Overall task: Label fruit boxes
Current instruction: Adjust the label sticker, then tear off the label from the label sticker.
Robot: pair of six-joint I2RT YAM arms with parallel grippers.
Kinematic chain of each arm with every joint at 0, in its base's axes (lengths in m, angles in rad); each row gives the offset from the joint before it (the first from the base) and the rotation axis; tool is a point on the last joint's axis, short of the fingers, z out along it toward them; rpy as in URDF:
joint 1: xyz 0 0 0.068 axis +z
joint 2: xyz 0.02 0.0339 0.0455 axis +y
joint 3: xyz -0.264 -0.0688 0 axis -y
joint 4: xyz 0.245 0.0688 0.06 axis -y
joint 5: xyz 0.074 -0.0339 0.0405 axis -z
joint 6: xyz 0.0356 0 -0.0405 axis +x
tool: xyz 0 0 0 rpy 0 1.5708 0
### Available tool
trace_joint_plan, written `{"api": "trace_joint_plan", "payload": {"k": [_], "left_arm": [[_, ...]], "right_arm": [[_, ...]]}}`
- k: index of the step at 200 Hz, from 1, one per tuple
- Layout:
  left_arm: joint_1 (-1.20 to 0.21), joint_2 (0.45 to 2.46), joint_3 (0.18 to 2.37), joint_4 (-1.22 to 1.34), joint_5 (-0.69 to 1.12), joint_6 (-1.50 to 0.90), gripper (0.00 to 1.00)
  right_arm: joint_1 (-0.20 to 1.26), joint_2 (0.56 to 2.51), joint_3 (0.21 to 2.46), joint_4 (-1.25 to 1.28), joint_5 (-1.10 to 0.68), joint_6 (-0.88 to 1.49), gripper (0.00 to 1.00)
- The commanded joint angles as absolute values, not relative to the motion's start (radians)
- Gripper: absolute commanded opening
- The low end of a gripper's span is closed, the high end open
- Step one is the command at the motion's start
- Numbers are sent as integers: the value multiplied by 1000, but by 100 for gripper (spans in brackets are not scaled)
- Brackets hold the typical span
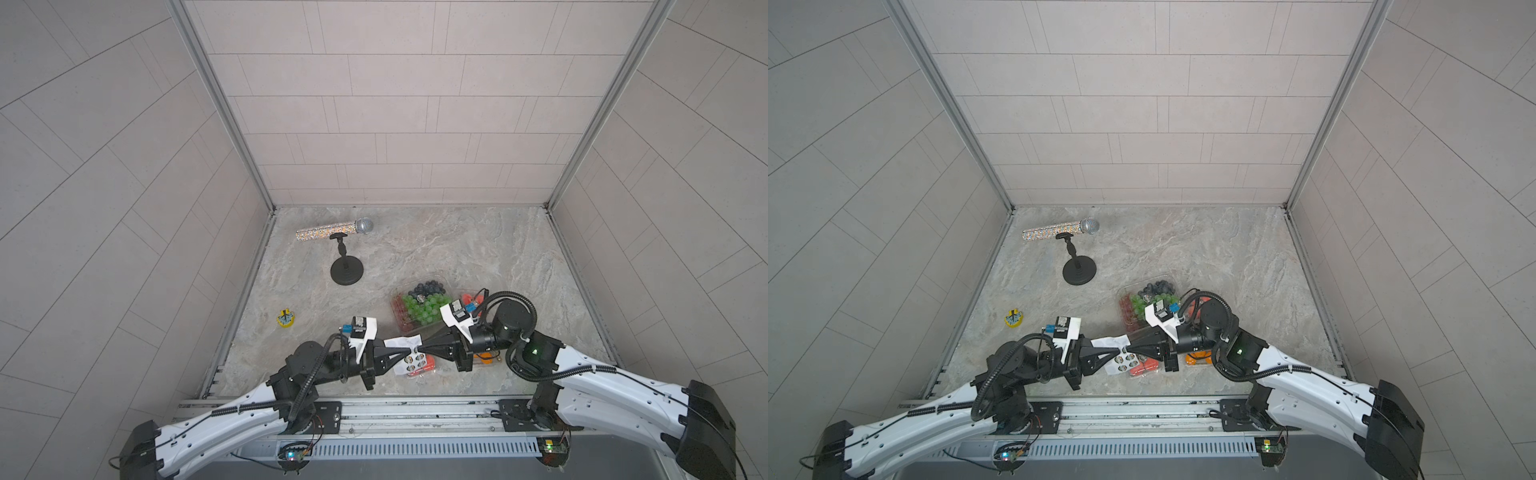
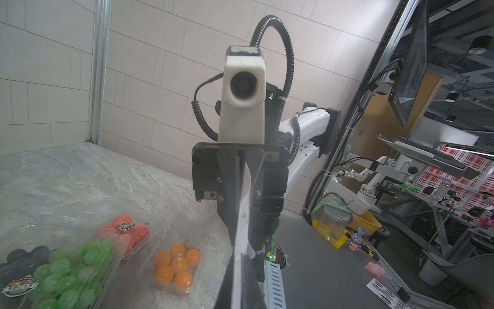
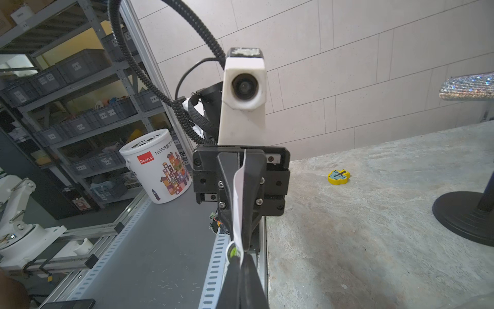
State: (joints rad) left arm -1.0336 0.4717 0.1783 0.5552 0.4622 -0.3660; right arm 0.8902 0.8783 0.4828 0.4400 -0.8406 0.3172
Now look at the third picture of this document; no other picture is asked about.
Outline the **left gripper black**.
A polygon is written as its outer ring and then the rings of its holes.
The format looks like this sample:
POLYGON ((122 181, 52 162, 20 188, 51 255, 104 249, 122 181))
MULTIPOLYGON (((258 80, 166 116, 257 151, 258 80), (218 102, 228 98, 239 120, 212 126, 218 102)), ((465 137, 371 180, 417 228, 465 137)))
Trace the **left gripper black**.
POLYGON ((234 175, 243 165, 241 239, 250 242, 262 216, 284 213, 289 160, 290 153, 283 147, 199 145, 192 164, 197 202, 217 203, 223 229, 233 236, 234 175), (256 204, 258 199, 262 200, 260 205, 256 204))

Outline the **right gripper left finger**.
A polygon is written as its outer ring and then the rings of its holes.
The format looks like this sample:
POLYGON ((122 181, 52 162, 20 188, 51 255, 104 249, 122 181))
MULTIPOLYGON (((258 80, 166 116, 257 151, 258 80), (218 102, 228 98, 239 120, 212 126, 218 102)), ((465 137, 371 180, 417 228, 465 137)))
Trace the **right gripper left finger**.
POLYGON ((225 281, 217 302, 217 309, 240 308, 241 260, 234 256, 228 265, 225 281))

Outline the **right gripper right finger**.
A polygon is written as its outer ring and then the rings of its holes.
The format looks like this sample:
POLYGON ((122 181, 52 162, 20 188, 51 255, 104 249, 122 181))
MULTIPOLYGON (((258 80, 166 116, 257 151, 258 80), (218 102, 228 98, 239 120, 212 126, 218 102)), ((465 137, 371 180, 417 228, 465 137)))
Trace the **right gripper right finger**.
POLYGON ((240 308, 270 308, 255 263, 249 254, 244 257, 240 270, 240 308))

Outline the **white sticker sheet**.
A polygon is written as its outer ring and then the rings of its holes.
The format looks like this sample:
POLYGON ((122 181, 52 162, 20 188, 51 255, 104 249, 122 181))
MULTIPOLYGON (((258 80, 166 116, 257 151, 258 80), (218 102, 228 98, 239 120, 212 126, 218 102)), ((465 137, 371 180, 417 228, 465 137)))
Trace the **white sticker sheet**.
POLYGON ((245 178, 245 165, 246 163, 246 151, 243 151, 243 160, 240 163, 240 168, 234 175, 234 198, 233 198, 233 236, 230 236, 231 241, 228 245, 230 252, 228 253, 229 259, 237 256, 241 260, 241 265, 244 259, 245 250, 243 245, 243 197, 244 197, 244 178, 245 178))

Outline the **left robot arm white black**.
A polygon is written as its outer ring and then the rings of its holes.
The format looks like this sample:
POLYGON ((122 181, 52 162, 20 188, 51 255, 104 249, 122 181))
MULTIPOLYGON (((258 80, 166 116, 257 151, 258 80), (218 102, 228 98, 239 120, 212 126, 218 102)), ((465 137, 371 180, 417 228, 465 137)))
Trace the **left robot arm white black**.
MULTIPOLYGON (((317 15, 316 1, 185 1, 224 52, 236 47, 260 48, 268 72, 266 113, 281 107, 272 96, 279 87, 276 66, 296 59, 291 48, 298 45, 295 34, 305 25, 304 13, 317 15)), ((173 100, 219 83, 224 71, 215 61, 187 69, 214 53, 194 27, 167 1, 121 1, 121 9, 132 9, 139 39, 147 42, 160 78, 153 84, 173 100)))

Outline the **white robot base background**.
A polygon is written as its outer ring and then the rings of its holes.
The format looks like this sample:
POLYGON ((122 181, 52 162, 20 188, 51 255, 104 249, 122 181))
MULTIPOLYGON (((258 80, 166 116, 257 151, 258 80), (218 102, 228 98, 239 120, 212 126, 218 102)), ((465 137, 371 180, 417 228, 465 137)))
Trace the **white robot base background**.
POLYGON ((66 231, 65 226, 43 228, 23 221, 30 195, 36 184, 28 179, 7 175, 1 179, 1 270, 21 271, 66 231))

